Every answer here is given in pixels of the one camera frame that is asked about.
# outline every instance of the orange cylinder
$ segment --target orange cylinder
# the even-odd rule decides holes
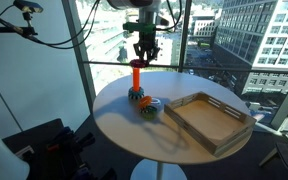
[[[133,91],[140,90],[140,68],[133,68]]]

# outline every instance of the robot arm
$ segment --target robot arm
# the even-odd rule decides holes
[[[123,25],[124,30],[130,32],[139,32],[139,41],[134,44],[134,50],[145,67],[149,63],[157,58],[157,54],[160,50],[157,47],[156,25],[168,25],[168,22],[163,23],[159,21],[158,12],[160,9],[161,0],[108,0],[108,3],[115,9],[124,10],[127,8],[139,9],[139,20],[137,23],[127,22]]]

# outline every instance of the white table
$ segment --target white table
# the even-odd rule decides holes
[[[215,157],[163,112],[165,103],[203,91],[249,114],[244,102],[223,86],[177,72],[145,72],[140,77],[145,95],[158,98],[162,103],[154,120],[144,120],[139,115],[135,100],[128,98],[132,76],[107,85],[97,95],[93,107],[96,124],[108,139],[126,151],[146,158],[135,167],[131,179],[186,179],[177,164],[217,161],[234,154],[249,140],[250,136]]]

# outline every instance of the glass wall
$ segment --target glass wall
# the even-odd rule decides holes
[[[76,6],[84,36],[92,29],[85,41],[89,62],[84,63],[90,65],[98,94],[132,73],[129,62],[138,59],[133,45],[139,34],[122,28],[137,21],[138,9],[115,10],[107,1],[100,1],[94,22],[87,22],[95,2],[77,0]],[[259,122],[269,126],[288,94],[288,34],[280,28],[288,22],[288,2],[235,2],[192,1],[187,6],[182,1],[177,26],[156,32],[157,60],[141,71],[179,71],[214,81],[239,96],[252,115],[263,115]],[[170,5],[176,21],[179,0]],[[169,26],[174,24],[167,1],[162,1],[160,13]]]

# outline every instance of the white wall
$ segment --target white wall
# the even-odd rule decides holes
[[[62,2],[35,2],[44,8],[42,13],[32,14],[36,37],[45,42],[69,39]],[[0,12],[12,3],[0,0]],[[16,7],[2,18],[27,25]],[[90,114],[74,51],[36,44],[17,34],[0,34],[0,93],[24,130],[55,118],[76,130]],[[19,131],[0,97],[0,136]]]

